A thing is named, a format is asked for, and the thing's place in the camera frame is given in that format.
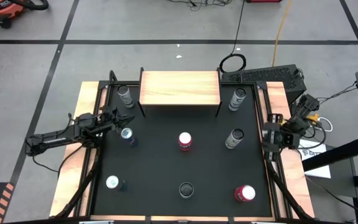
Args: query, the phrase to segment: soda can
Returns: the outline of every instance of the soda can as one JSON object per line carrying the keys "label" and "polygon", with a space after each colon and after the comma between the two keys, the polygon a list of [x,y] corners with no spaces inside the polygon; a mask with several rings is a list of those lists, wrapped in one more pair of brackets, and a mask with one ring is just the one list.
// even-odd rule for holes
{"label": "soda can", "polygon": [[224,144],[228,149],[234,149],[244,138],[244,132],[236,128],[230,132],[229,137],[227,137],[226,142]]}
{"label": "soda can", "polygon": [[124,128],[121,131],[121,137],[129,143],[130,147],[137,146],[137,139],[131,128]]}
{"label": "soda can", "polygon": [[109,176],[106,180],[106,186],[110,189],[125,190],[126,185],[127,185],[127,183],[125,180],[119,179],[115,175]]}
{"label": "soda can", "polygon": [[191,135],[189,133],[181,133],[179,135],[179,147],[182,151],[189,151],[191,146]]}
{"label": "soda can", "polygon": [[242,88],[238,88],[234,91],[233,96],[231,97],[230,103],[229,103],[229,109],[231,111],[236,111],[239,109],[242,101],[246,97],[246,91]]}
{"label": "soda can", "polygon": [[255,189],[249,185],[243,185],[234,190],[234,198],[239,202],[249,202],[255,197]]}
{"label": "soda can", "polygon": [[194,193],[194,187],[191,183],[185,182],[179,186],[179,194],[183,199],[189,199]]}
{"label": "soda can", "polygon": [[131,97],[131,93],[129,92],[128,86],[125,85],[119,86],[117,92],[122,102],[124,102],[127,108],[131,108],[135,105],[134,100]]}

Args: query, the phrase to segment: black table surface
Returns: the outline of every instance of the black table surface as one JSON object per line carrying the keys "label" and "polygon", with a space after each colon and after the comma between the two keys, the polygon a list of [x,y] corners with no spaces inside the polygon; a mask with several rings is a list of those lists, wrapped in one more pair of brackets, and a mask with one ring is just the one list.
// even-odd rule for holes
{"label": "black table surface", "polygon": [[[91,214],[271,217],[254,94],[250,85],[241,87],[247,96],[232,112],[228,104],[238,86],[222,86],[217,118],[213,106],[145,106],[144,118],[137,105],[125,108],[114,89],[113,107],[121,114],[135,115],[128,127],[139,145],[129,147],[115,132],[106,135]],[[130,91],[137,101],[138,87],[130,86]],[[230,150],[224,142],[235,128],[241,128],[245,138]],[[193,139],[188,152],[178,147],[182,132]],[[110,175],[124,179],[126,191],[107,188]],[[183,182],[192,183],[195,190],[187,200],[179,194]],[[241,185],[253,186],[253,201],[235,200],[234,189]]]}

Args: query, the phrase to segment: red can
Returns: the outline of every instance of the red can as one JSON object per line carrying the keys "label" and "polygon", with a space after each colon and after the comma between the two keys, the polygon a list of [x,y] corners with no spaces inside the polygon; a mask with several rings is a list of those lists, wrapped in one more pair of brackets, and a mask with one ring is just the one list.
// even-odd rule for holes
{"label": "red can", "polygon": [[239,202],[249,202],[255,197],[255,189],[249,185],[243,185],[234,190],[234,197]]}
{"label": "red can", "polygon": [[179,147],[182,151],[189,151],[191,146],[191,135],[189,133],[181,133],[179,135]]}

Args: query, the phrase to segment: red vacuum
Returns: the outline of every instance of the red vacuum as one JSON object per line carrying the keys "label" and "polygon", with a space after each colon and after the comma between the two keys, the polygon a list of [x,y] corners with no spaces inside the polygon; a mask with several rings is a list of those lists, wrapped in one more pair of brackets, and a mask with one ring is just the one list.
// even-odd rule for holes
{"label": "red vacuum", "polygon": [[0,26],[10,28],[12,19],[22,14],[24,9],[46,10],[49,7],[48,1],[41,1],[41,5],[36,5],[31,0],[0,0]]}

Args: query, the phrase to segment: silver can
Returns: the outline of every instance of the silver can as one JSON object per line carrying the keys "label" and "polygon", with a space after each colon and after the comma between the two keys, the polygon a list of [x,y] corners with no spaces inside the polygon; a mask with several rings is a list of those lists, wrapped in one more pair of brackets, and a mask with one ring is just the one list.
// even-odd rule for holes
{"label": "silver can", "polygon": [[233,96],[229,103],[229,109],[231,111],[236,111],[239,109],[242,101],[246,97],[246,91],[242,88],[238,88],[234,91]]}
{"label": "silver can", "polygon": [[137,139],[134,136],[134,132],[132,131],[131,128],[124,128],[121,131],[121,137],[128,142],[130,147],[134,147],[137,146]]}
{"label": "silver can", "polygon": [[226,142],[224,143],[228,149],[234,149],[244,138],[244,132],[236,128],[230,132],[229,137],[227,137]]}
{"label": "silver can", "polygon": [[109,189],[125,190],[126,182],[125,182],[125,180],[119,179],[115,175],[111,175],[106,180],[106,186]]}
{"label": "silver can", "polygon": [[125,85],[119,86],[117,92],[126,107],[131,108],[135,105],[134,100],[131,97],[131,93],[129,92],[128,86]]}

